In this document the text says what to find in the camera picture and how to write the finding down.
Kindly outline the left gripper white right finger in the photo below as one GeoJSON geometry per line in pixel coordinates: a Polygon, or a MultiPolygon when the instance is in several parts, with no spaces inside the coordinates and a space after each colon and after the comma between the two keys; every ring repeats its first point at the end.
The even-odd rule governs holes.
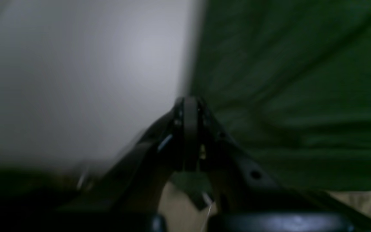
{"type": "Polygon", "coordinates": [[[371,219],[321,191],[297,190],[277,182],[241,149],[198,100],[202,164],[218,214],[208,232],[371,232],[371,219]]]}

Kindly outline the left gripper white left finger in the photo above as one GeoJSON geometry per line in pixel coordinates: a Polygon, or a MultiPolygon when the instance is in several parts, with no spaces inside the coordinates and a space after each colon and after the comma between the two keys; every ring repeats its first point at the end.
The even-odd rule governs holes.
{"type": "Polygon", "coordinates": [[[175,171],[199,169],[199,126],[198,98],[178,98],[121,161],[59,211],[80,216],[70,224],[82,231],[166,232],[161,194],[175,171]]]}

